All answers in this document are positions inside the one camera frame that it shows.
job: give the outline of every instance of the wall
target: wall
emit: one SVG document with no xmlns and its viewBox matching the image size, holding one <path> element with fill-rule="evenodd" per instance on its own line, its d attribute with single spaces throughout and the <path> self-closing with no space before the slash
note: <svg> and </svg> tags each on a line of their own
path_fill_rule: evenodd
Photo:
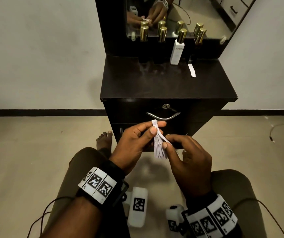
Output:
<svg viewBox="0 0 284 238">
<path fill-rule="evenodd" d="M 94 0 L 0 0 L 0 109 L 99 109 Z"/>
<path fill-rule="evenodd" d="M 256 0 L 219 60 L 239 97 L 224 109 L 284 109 L 284 0 Z"/>
</svg>

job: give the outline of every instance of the mirror frame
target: mirror frame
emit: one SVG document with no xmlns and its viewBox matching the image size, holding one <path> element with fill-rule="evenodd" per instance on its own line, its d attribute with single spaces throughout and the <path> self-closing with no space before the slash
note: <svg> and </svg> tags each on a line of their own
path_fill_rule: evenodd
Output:
<svg viewBox="0 0 284 238">
<path fill-rule="evenodd" d="M 138 57 L 140 37 L 137 37 L 136 41 L 131 41 L 126 34 L 126 0 L 95 1 L 106 55 Z M 232 32 L 231 37 L 223 44 L 220 44 L 220 39 L 207 38 L 203 39 L 202 45 L 198 48 L 194 43 L 194 39 L 187 38 L 184 41 L 187 48 L 184 49 L 182 58 L 188 59 L 190 55 L 195 55 L 197 58 L 218 59 L 254 3 L 255 0 L 252 1 L 240 23 Z M 165 39 L 164 58 L 170 58 L 175 39 L 174 37 Z M 150 57 L 155 55 L 157 43 L 157 37 L 148 37 L 147 47 Z"/>
</svg>

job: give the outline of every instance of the baseboard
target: baseboard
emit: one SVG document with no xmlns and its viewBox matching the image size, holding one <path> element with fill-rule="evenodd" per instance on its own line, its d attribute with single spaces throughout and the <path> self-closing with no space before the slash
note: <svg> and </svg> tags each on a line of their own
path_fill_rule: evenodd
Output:
<svg viewBox="0 0 284 238">
<path fill-rule="evenodd" d="M 284 109 L 222 109 L 216 116 L 284 116 Z M 107 116 L 104 109 L 0 109 L 0 117 Z"/>
</svg>

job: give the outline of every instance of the cabinet door handle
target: cabinet door handle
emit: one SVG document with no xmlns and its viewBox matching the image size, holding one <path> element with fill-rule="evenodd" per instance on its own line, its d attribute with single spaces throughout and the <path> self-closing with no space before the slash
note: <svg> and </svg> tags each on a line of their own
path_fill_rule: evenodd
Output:
<svg viewBox="0 0 284 238">
<path fill-rule="evenodd" d="M 180 114 L 180 112 L 178 112 L 178 113 L 174 114 L 173 116 L 171 116 L 171 117 L 169 117 L 169 118 L 167 118 L 167 119 L 160 118 L 160 117 L 158 117 L 158 116 L 155 116 L 155 115 L 154 115 L 154 114 L 152 114 L 152 113 L 146 113 L 146 114 L 148 114 L 149 116 L 151 116 L 151 117 L 153 117 L 153 118 L 155 118 L 155 119 L 157 119 L 157 120 L 167 121 L 167 120 L 170 120 L 170 119 L 172 119 L 172 118 L 176 117 L 177 115 L 179 115 L 179 114 Z"/>
<path fill-rule="evenodd" d="M 235 14 L 238 13 L 238 12 L 235 11 L 235 9 L 233 9 L 233 6 L 231 6 L 230 9 L 231 9 Z"/>
</svg>

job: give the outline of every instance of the cable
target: cable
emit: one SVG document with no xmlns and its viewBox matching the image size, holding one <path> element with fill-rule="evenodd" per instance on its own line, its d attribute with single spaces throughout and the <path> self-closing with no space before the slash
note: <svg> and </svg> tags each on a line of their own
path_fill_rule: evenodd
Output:
<svg viewBox="0 0 284 238">
<path fill-rule="evenodd" d="M 184 8 L 182 8 L 181 6 L 179 6 L 179 5 L 177 5 L 177 4 L 175 4 L 175 3 L 173 3 L 174 5 L 176 5 L 176 6 L 178 6 L 179 8 L 181 8 L 186 14 L 187 14 L 187 16 L 188 16 L 188 18 L 189 18 L 189 24 L 188 23 L 186 23 L 186 25 L 190 25 L 191 24 L 191 18 L 189 17 L 189 15 L 188 15 L 188 13 L 187 13 L 187 11 L 185 11 L 184 10 Z"/>
<path fill-rule="evenodd" d="M 32 230 L 33 225 L 34 225 L 37 221 L 39 221 L 42 217 L 43 217 L 43 216 L 41 216 L 40 218 L 38 218 L 36 221 L 33 222 L 33 224 L 31 225 L 31 228 L 30 228 L 30 230 L 29 230 L 29 232 L 28 232 L 27 238 L 29 238 L 29 236 L 30 236 L 30 233 L 31 233 L 31 230 Z"/>
<path fill-rule="evenodd" d="M 275 127 L 282 126 L 282 125 L 284 125 L 284 123 L 282 123 L 282 124 L 277 124 L 277 125 L 274 125 L 274 126 L 272 125 L 272 128 L 270 129 L 269 137 L 270 137 L 270 140 L 271 140 L 273 143 L 275 143 L 275 141 L 274 141 L 274 139 L 273 139 L 272 136 L 271 136 L 272 131 L 274 130 Z"/>
<path fill-rule="evenodd" d="M 58 197 L 58 198 L 56 198 L 55 200 L 52 200 L 52 201 L 46 206 L 46 208 L 45 208 L 45 210 L 44 210 L 44 212 L 43 212 L 43 215 L 42 215 L 42 217 L 41 217 L 41 219 L 42 219 L 42 221 L 41 221 L 41 235 L 42 235 L 42 232 L 43 232 L 43 220 L 44 220 L 44 216 L 45 216 L 45 213 L 46 213 L 47 208 L 48 208 L 53 202 L 55 202 L 55 201 L 57 201 L 57 200 L 61 200 L 61 199 L 71 199 L 71 200 L 73 200 L 74 197 L 70 197 L 70 196 Z"/>
<path fill-rule="evenodd" d="M 258 201 L 260 204 L 263 205 L 264 208 L 266 208 L 266 210 L 269 212 L 269 214 L 272 216 L 272 218 L 274 219 L 275 223 L 279 226 L 280 230 L 282 231 L 283 235 L 284 235 L 284 231 L 282 229 L 282 227 L 279 225 L 279 223 L 277 222 L 277 220 L 275 219 L 275 217 L 272 215 L 272 213 L 269 211 L 269 209 L 266 207 L 265 204 L 263 204 L 260 200 L 256 199 L 256 198 L 246 198 L 243 199 L 241 201 L 239 201 L 237 204 L 235 204 L 232 208 L 232 211 L 235 210 L 239 205 L 241 205 L 242 203 L 246 202 L 246 201 Z"/>
</svg>

